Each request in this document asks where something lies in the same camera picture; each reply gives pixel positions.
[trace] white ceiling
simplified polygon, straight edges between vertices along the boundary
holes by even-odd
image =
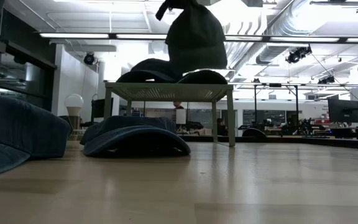
[[[54,0],[6,0],[6,9],[15,14],[23,21],[26,21],[32,27],[42,32],[130,32],[130,33],[167,33],[169,23],[176,18],[180,11],[167,12],[163,22],[156,20],[155,13],[161,4],[161,0],[131,2],[130,0],[115,1],[114,3],[78,3],[76,0],[71,2],[55,2]],[[290,0],[277,0],[277,7],[274,9],[264,9],[263,15],[267,22],[278,14]],[[327,23],[317,29],[312,35],[358,35],[358,14],[356,7],[347,9],[335,8],[330,14]],[[253,14],[244,14],[247,21],[253,21],[256,18]],[[236,27],[236,22],[225,27],[229,30]],[[117,42],[112,40],[79,40],[72,42],[72,45],[83,46],[90,45],[116,45],[120,49],[121,44],[131,44],[130,42]],[[236,51],[231,52],[230,58],[238,54],[245,44],[235,47]],[[349,76],[348,70],[339,70],[347,68],[346,63],[358,58],[358,45],[321,45],[312,44],[311,48],[318,60],[325,68],[330,69],[338,67],[336,74],[338,77]],[[308,56],[300,63],[288,66],[284,61],[287,53],[276,58],[274,66],[245,65],[241,68],[242,77],[248,78],[249,82],[259,72],[264,72],[265,78],[282,77],[282,82],[291,76],[312,77],[324,72],[324,68],[312,57]]]

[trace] ventilation duct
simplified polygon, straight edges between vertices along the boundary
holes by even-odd
[[[266,30],[266,35],[310,35],[328,21],[331,13],[327,9],[310,6],[311,0],[294,0],[277,21]],[[269,46],[267,44],[254,44],[247,55],[237,66],[241,68],[256,56],[256,63],[267,65],[280,54],[284,53],[288,47]]]

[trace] table top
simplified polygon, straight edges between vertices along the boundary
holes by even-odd
[[[232,85],[177,83],[105,83],[125,100],[214,102],[224,98]]]

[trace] computer monitor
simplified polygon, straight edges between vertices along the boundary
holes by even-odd
[[[113,102],[113,98],[111,98],[110,114],[112,112],[112,102]],[[104,117],[104,99],[93,100],[91,121],[93,121],[93,118],[103,118],[103,117]]]
[[[358,101],[328,99],[330,122],[358,123]]]

